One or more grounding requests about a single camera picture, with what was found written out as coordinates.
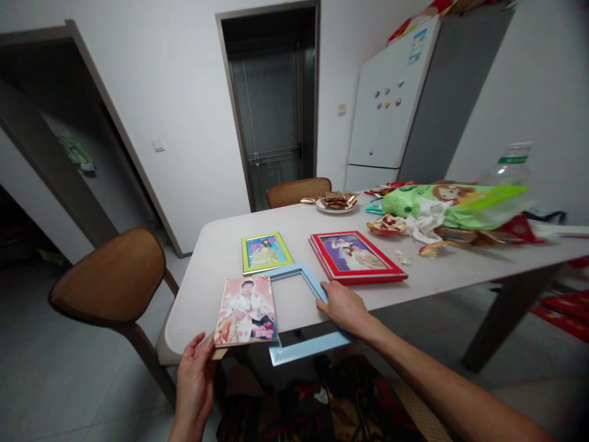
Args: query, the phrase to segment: hand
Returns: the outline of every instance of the hand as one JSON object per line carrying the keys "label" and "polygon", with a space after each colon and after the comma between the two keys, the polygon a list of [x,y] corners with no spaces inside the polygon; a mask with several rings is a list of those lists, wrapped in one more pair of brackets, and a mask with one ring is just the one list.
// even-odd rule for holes
{"label": "hand", "polygon": [[374,317],[368,313],[362,298],[337,281],[321,281],[321,286],[327,292],[329,304],[317,300],[317,309],[338,326],[363,338]]}
{"label": "hand", "polygon": [[178,367],[176,416],[170,442],[201,440],[210,415],[217,362],[210,360],[213,339],[201,343],[203,339],[204,333],[200,333],[186,346]]}

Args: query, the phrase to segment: red photo frame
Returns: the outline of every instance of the red photo frame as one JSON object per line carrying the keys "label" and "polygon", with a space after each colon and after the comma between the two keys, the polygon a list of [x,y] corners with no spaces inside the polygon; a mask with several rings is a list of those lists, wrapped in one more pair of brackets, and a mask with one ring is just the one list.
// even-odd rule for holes
{"label": "red photo frame", "polygon": [[[341,269],[338,267],[336,263],[335,252],[331,252],[327,249],[326,246],[326,239],[339,238],[341,237],[355,237],[357,242],[362,243],[365,250],[370,252],[372,257],[378,258],[380,260],[379,266],[386,266],[386,269]],[[407,279],[407,274],[401,270],[398,266],[395,265],[383,252],[379,250],[373,243],[368,241],[364,235],[362,235],[357,230],[352,231],[343,231],[343,232],[329,232],[329,233],[315,233],[311,235],[309,238],[309,243],[319,259],[321,267],[323,268],[325,274],[330,279],[330,281],[339,281],[341,284],[344,285],[352,285],[352,284],[376,284],[380,282],[394,282],[394,281],[402,281],[403,279]],[[338,250],[340,246],[329,246],[334,250]],[[357,267],[366,267],[358,262],[355,262]]]}

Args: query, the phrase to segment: refrigerator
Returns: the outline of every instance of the refrigerator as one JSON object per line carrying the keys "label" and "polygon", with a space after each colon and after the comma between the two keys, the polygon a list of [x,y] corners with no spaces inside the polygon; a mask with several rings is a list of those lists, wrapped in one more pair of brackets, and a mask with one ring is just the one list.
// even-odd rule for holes
{"label": "refrigerator", "polygon": [[362,66],[346,190],[444,178],[512,16],[437,15]]}

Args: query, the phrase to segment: white wall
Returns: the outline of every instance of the white wall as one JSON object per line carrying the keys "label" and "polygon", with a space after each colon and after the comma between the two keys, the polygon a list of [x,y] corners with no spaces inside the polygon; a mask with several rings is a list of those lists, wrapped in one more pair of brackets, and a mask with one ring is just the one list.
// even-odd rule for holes
{"label": "white wall", "polygon": [[589,8],[521,1],[446,178],[476,180],[511,142],[535,141],[528,166],[538,208],[589,224]]}
{"label": "white wall", "polygon": [[0,130],[0,184],[63,255],[75,264],[94,247],[4,131]]}
{"label": "white wall", "polygon": [[[2,0],[0,33],[73,18],[184,253],[211,220],[249,212],[215,14],[277,0]],[[423,8],[321,2],[318,168],[342,188],[361,65]],[[347,103],[345,117],[337,105]],[[151,140],[163,141],[155,153]]]}

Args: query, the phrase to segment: green photo frame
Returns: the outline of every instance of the green photo frame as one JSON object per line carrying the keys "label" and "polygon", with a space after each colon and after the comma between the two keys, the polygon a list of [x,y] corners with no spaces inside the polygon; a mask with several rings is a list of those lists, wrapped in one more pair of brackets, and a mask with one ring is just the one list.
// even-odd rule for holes
{"label": "green photo frame", "polygon": [[242,238],[241,245],[244,276],[295,263],[278,232]]}

